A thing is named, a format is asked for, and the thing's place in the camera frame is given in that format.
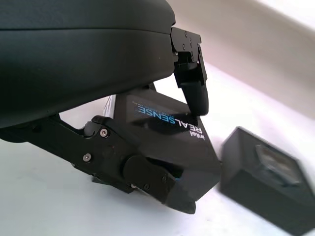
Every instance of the black plastic part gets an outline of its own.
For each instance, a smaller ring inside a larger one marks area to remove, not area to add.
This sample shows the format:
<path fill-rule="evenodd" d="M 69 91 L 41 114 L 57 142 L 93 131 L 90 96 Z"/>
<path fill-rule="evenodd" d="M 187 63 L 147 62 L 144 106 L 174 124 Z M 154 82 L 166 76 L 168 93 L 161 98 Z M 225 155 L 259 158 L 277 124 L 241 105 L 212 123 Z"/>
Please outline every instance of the black plastic part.
<path fill-rule="evenodd" d="M 220 163 L 200 118 L 191 115 L 187 104 L 151 89 L 136 89 L 116 96 L 114 120 L 136 135 L 143 156 L 177 176 L 195 201 L 219 181 Z"/>
<path fill-rule="evenodd" d="M 279 165 L 285 165 L 299 179 L 298 184 L 284 184 L 283 177 L 266 168 L 257 146 L 281 155 Z M 315 196 L 298 162 L 241 127 L 223 145 L 220 190 L 292 235 L 301 236 L 315 228 Z"/>
<path fill-rule="evenodd" d="M 170 34 L 166 0 L 5 0 L 0 30 L 130 29 Z"/>
<path fill-rule="evenodd" d="M 182 88 L 191 113 L 204 116 L 209 112 L 206 87 L 207 73 L 198 34 L 173 27 L 172 47 L 177 86 Z"/>
<path fill-rule="evenodd" d="M 168 34 L 76 29 L 0 35 L 0 128 L 144 86 L 174 71 Z"/>
<path fill-rule="evenodd" d="M 194 199 L 176 184 L 175 178 L 164 168 L 153 165 L 141 156 L 133 156 L 124 165 L 123 175 L 136 187 L 170 208 L 188 214 L 195 213 Z"/>

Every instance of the black mechanical linkage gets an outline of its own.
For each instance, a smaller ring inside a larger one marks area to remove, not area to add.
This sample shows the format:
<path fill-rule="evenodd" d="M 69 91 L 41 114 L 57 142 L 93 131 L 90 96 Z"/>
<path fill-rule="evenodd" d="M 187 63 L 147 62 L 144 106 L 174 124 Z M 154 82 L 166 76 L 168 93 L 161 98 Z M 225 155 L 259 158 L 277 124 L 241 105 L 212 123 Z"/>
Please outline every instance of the black mechanical linkage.
<path fill-rule="evenodd" d="M 84 128 L 75 129 L 57 115 L 0 132 L 2 137 L 23 140 L 59 156 L 126 193 L 137 187 L 173 209 L 195 213 L 195 201 L 175 178 L 141 155 L 137 138 L 111 118 L 96 116 Z"/>

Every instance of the white wall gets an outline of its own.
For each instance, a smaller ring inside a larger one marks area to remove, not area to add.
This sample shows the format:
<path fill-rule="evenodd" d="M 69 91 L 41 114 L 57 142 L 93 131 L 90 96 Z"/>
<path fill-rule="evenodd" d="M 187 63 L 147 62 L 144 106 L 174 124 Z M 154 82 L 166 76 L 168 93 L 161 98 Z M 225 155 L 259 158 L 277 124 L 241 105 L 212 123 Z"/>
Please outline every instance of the white wall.
<path fill-rule="evenodd" d="M 205 60 L 315 119 L 315 34 L 254 0 L 168 0 Z"/>

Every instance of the screw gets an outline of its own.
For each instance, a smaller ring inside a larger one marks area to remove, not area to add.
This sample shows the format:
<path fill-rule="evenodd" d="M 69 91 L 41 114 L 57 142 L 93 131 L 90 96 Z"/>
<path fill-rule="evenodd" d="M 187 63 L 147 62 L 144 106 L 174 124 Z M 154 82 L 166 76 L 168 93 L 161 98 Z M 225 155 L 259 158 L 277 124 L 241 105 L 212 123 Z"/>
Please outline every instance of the screw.
<path fill-rule="evenodd" d="M 144 188 L 144 190 L 149 190 L 150 186 L 149 186 L 149 184 L 146 183 L 143 188 Z"/>
<path fill-rule="evenodd" d="M 166 176 L 163 176 L 162 182 L 163 182 L 163 183 L 166 183 L 166 181 L 167 181 L 167 177 L 166 177 Z"/>
<path fill-rule="evenodd" d="M 87 153 L 83 156 L 83 161 L 89 162 L 91 160 L 91 158 L 92 158 L 91 154 Z"/>
<path fill-rule="evenodd" d="M 100 133 L 99 133 L 103 138 L 107 138 L 108 137 L 108 130 L 107 129 L 101 129 Z"/>

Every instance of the black box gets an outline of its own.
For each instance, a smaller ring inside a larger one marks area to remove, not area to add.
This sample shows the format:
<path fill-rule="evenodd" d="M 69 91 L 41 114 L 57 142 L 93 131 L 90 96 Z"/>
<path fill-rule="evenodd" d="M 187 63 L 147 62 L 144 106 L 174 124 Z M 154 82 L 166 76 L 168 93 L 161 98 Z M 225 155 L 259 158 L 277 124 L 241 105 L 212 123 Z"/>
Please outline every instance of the black box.
<path fill-rule="evenodd" d="M 295 158 L 238 127 L 221 160 L 223 194 L 292 235 L 315 228 L 315 196 Z"/>

